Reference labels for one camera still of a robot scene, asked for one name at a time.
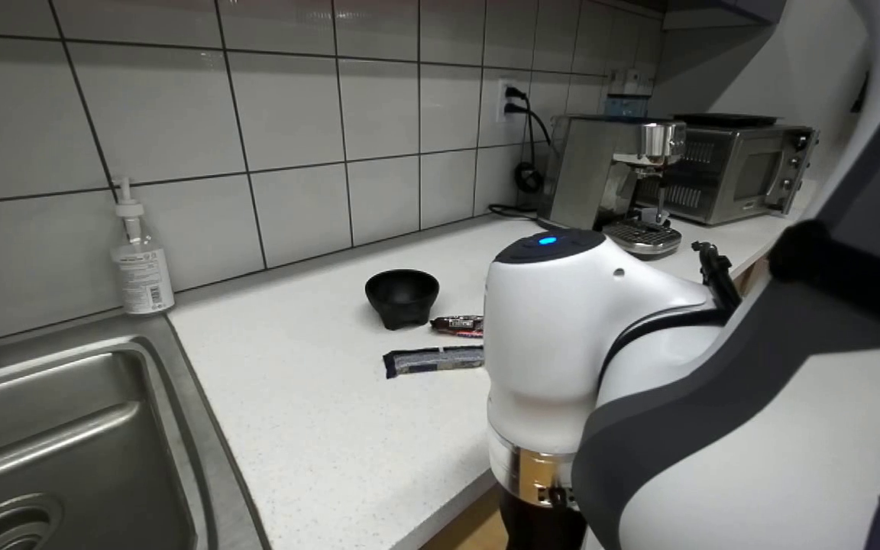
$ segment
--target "sink basin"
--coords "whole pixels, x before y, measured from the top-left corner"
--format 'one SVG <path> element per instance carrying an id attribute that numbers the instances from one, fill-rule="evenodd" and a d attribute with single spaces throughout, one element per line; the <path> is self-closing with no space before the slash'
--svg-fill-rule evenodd
<path id="1" fill-rule="evenodd" d="M 0 550 L 261 550 L 166 319 L 0 346 Z"/>

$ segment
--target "microwave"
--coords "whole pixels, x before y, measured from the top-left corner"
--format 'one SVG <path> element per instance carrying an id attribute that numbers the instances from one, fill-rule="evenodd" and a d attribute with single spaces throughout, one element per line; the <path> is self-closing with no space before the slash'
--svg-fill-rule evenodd
<path id="1" fill-rule="evenodd" d="M 712 128 L 687 125 L 683 155 L 667 167 L 667 211 L 682 219 L 719 228 L 788 211 L 816 132 L 805 125 Z M 657 202 L 657 191 L 641 187 L 641 202 Z"/>

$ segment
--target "soap dispenser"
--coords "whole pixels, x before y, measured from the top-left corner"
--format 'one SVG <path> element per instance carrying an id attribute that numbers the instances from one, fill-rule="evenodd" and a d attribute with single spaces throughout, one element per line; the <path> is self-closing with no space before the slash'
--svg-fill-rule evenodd
<path id="1" fill-rule="evenodd" d="M 155 314 L 173 307 L 166 252 L 143 234 L 143 204 L 130 197 L 130 182 L 120 185 L 117 217 L 125 242 L 113 249 L 128 314 Z"/>

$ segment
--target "small black bowl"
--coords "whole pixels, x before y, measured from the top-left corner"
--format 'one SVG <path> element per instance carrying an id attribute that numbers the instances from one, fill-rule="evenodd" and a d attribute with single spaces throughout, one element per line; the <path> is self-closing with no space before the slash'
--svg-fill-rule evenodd
<path id="1" fill-rule="evenodd" d="M 427 271 L 394 269 L 367 283 L 367 298 L 387 330 L 429 321 L 440 283 Z"/>

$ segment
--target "kitchen counter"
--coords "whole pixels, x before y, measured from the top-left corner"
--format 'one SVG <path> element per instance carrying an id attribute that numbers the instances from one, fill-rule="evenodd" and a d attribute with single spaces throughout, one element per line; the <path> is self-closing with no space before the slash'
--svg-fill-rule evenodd
<path id="1" fill-rule="evenodd" d="M 716 242 L 742 266 L 786 223 L 677 223 L 682 252 L 652 266 L 699 278 L 690 242 Z M 531 234 L 528 219 L 463 223 L 179 301 L 171 321 L 271 548 L 417 548 L 487 488 L 486 373 L 384 379 L 384 351 L 463 339 L 383 330 L 362 283 L 425 269 L 440 278 L 434 314 L 470 314 L 492 257 Z"/>

